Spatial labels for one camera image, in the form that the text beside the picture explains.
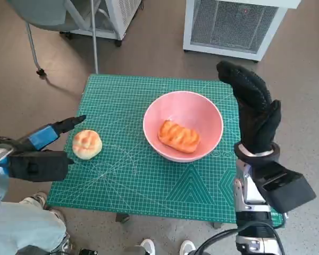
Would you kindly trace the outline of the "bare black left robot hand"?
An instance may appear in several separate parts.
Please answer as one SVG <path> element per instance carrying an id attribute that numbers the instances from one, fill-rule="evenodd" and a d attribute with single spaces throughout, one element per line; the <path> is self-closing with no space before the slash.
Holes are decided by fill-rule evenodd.
<path id="1" fill-rule="evenodd" d="M 62 121 L 47 124 L 17 140 L 22 151 L 41 151 L 56 141 L 62 133 L 67 133 L 82 123 L 86 115 L 69 117 Z"/>

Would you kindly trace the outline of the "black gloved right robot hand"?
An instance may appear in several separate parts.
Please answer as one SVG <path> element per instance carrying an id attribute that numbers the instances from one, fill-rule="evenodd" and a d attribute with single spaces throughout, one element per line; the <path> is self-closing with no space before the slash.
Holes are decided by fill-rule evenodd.
<path id="1" fill-rule="evenodd" d="M 252 154 L 272 151 L 281 102 L 272 100 L 266 83 L 253 71 L 228 61 L 216 68 L 219 80 L 232 87 L 238 103 L 241 144 Z"/>

